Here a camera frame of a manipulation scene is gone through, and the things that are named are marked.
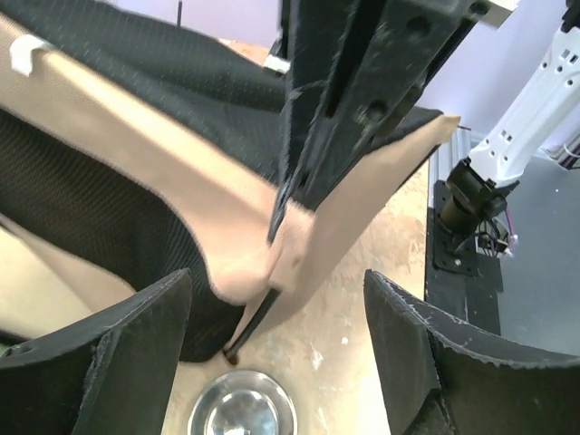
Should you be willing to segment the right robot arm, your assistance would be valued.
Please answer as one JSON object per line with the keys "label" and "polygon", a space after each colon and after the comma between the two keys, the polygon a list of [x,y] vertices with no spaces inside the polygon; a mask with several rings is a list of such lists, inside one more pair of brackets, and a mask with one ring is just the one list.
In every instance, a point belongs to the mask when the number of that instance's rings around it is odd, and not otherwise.
{"label": "right robot arm", "polygon": [[[338,25],[334,57],[313,62],[308,40],[318,1],[283,4],[282,55],[289,63],[280,186],[268,235],[288,200],[333,187],[381,135],[411,110],[446,57],[489,10],[487,1],[356,1]],[[523,90],[497,125],[447,178],[440,212],[446,247],[457,251],[507,207],[532,155],[579,102],[579,4],[560,26]]]}

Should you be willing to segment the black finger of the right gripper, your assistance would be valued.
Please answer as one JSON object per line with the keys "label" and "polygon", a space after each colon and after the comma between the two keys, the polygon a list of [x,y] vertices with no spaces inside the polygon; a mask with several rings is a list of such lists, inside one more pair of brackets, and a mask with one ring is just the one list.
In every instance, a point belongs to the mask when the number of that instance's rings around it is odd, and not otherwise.
{"label": "black finger of the right gripper", "polygon": [[268,239],[290,199],[316,208],[367,151],[393,131],[486,1],[285,1],[279,188]]}

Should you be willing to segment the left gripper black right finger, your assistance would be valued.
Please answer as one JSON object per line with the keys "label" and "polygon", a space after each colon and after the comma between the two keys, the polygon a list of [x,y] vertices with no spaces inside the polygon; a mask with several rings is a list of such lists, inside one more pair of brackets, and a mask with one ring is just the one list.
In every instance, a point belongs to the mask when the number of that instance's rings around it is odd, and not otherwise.
{"label": "left gripper black right finger", "polygon": [[363,295],[391,433],[578,433],[578,357],[489,333],[373,270]]}

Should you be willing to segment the black tent pole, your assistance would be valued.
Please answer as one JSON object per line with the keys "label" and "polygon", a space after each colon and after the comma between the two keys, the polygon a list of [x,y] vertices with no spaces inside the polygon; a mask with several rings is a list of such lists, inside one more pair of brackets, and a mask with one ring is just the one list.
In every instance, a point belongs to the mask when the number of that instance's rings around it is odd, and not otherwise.
{"label": "black tent pole", "polygon": [[238,365],[239,351],[251,338],[257,327],[263,322],[266,315],[268,314],[268,312],[275,304],[277,298],[280,295],[281,292],[279,290],[277,290],[276,288],[270,288],[261,305],[257,308],[256,312],[248,321],[247,325],[242,330],[238,338],[227,349],[223,351],[224,357],[231,365]]}

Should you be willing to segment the beige and black pet tent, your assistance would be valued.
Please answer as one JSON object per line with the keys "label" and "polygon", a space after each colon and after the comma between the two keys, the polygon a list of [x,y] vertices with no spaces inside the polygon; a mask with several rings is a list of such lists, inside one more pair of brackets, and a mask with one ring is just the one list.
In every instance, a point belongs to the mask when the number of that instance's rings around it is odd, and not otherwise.
{"label": "beige and black pet tent", "polygon": [[270,288],[259,328],[281,324],[459,122],[415,102],[269,240],[287,72],[101,1],[4,1],[2,225],[93,310],[188,270],[184,362],[235,341]]}

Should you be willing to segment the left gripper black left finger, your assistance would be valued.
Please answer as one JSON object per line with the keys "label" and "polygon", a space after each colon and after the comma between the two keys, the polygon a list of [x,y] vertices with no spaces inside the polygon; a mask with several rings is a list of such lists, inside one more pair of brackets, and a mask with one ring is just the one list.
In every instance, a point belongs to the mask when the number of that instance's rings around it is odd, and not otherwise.
{"label": "left gripper black left finger", "polygon": [[179,270],[1,358],[4,434],[159,434],[187,329]]}

